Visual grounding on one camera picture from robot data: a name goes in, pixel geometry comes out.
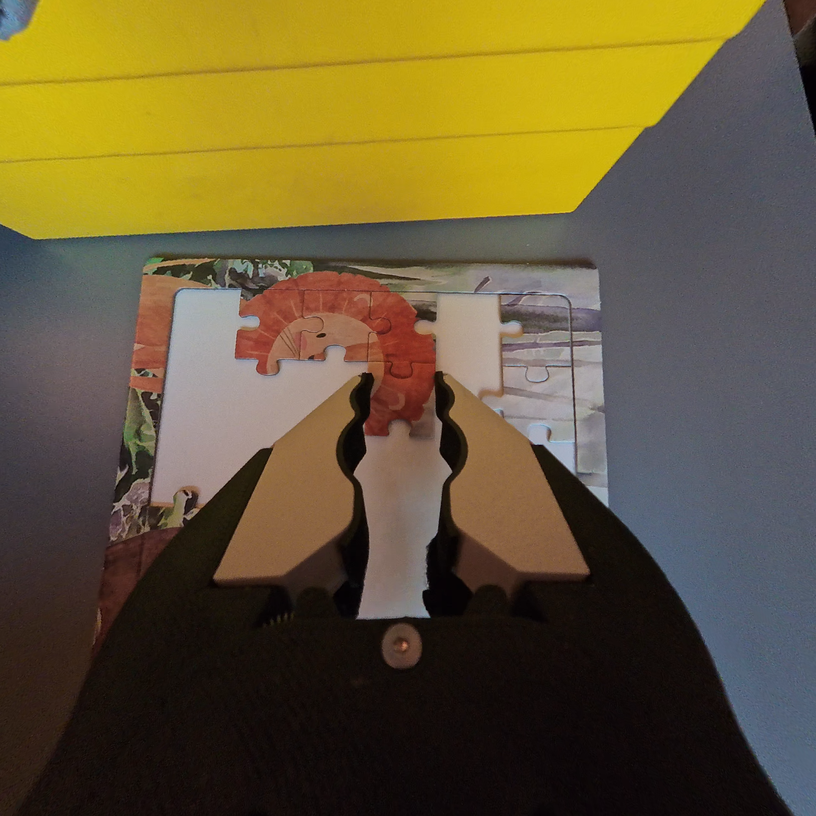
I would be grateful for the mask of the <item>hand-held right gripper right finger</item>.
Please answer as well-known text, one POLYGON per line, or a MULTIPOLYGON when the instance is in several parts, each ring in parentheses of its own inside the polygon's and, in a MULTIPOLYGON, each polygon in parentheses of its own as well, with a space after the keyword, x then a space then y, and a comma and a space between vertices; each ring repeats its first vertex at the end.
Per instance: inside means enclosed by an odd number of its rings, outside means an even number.
POLYGON ((589 568, 528 439, 449 374, 436 407, 452 474, 443 518, 457 545, 453 572, 469 588, 576 581, 589 568))

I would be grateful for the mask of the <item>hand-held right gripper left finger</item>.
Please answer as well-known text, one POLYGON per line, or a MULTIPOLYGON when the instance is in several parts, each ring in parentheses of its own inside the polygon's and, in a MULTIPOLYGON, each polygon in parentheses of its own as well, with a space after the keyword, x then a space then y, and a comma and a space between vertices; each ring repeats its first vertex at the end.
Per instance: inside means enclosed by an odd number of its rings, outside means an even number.
POLYGON ((360 585, 368 558, 363 426, 373 375, 341 386, 272 447, 214 580, 277 585, 289 593, 360 585))

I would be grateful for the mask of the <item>puzzle frame tray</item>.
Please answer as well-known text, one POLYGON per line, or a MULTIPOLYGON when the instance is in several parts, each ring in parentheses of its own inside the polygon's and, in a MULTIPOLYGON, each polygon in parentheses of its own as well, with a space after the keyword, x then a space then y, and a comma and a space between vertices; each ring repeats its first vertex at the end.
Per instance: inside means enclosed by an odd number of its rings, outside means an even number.
MULTIPOLYGON (((346 362, 339 345, 327 347, 324 360, 280 360, 277 374, 260 374, 256 360, 237 359, 238 330, 259 325, 258 317, 240 315, 241 302, 275 286, 300 289, 303 296, 311 290, 400 294, 417 313, 415 330, 434 339, 436 371, 452 374, 480 399, 527 381, 523 374, 504 374, 502 338, 521 327, 502 321, 500 296, 567 296, 574 371, 555 371, 548 379, 571 380, 576 439, 554 442, 550 428, 537 423, 524 435, 609 502, 601 298, 593 265, 151 259, 141 284, 97 643, 181 528, 165 529, 162 518, 179 489, 198 491, 199 510, 251 455, 290 431, 354 374, 368 371, 370 360, 381 361, 373 327, 367 362, 346 362)), ((433 417, 430 439, 412 437, 409 422, 399 419, 386 436, 366 435, 357 470, 372 543, 364 618, 426 614, 426 548, 450 472, 436 447, 441 424, 435 406, 433 417)))

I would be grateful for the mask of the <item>red puzzle piece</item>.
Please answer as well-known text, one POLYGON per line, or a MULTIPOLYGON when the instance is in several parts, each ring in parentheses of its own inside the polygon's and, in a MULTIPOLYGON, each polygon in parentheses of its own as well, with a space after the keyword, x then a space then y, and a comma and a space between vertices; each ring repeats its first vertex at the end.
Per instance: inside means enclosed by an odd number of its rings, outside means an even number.
POLYGON ((346 362, 367 362, 371 327, 371 292, 347 290, 311 290, 303 296, 303 316, 319 317, 320 329, 303 330, 300 335, 300 359, 324 360, 326 348, 345 349, 346 362))
POLYGON ((386 436, 389 424, 399 419, 409 422, 412 437, 432 438, 436 363, 370 360, 368 372, 374 376, 374 386, 366 435, 386 436))
POLYGON ((260 374, 277 374, 280 360, 300 358, 300 332, 303 323, 303 292, 300 289, 272 287, 239 307, 242 317, 258 317, 254 329, 237 332, 237 359, 257 361, 260 374))
POLYGON ((375 357, 384 362, 387 373, 398 379, 421 372, 434 375, 434 339, 415 330, 417 313, 405 298, 390 291, 374 291, 370 317, 378 344, 375 357))

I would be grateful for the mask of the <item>yellow plastic bin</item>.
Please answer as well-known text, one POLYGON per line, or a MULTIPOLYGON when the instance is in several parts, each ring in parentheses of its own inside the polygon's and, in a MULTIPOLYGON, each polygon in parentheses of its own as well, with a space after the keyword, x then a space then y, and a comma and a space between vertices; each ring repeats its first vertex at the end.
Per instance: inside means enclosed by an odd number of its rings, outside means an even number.
POLYGON ((760 6, 40 2, 2 43, 2 224, 570 212, 760 6))

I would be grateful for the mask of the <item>grey desk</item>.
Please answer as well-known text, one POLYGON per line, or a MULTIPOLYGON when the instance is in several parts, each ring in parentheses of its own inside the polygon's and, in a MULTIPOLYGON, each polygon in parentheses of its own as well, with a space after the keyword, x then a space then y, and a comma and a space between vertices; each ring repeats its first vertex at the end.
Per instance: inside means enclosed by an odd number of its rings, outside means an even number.
POLYGON ((609 496, 814 814, 814 143, 766 2, 569 215, 36 241, 2 229, 2 814, 87 670, 150 255, 591 260, 609 496))

